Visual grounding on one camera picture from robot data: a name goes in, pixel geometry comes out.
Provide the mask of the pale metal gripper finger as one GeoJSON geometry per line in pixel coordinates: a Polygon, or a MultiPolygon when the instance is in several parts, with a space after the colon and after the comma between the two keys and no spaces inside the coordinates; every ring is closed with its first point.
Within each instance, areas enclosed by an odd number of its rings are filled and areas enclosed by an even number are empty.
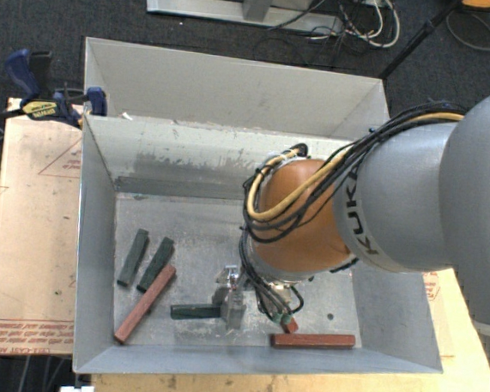
{"type": "Polygon", "coordinates": [[[222,305],[226,300],[227,295],[237,286],[239,276],[238,266],[227,265],[216,276],[217,288],[213,294],[213,303],[222,305]]]}
{"type": "Polygon", "coordinates": [[[239,284],[234,289],[231,289],[227,295],[224,319],[226,327],[229,330],[241,329],[241,324],[243,322],[243,317],[246,310],[244,294],[244,286],[239,284]]]}

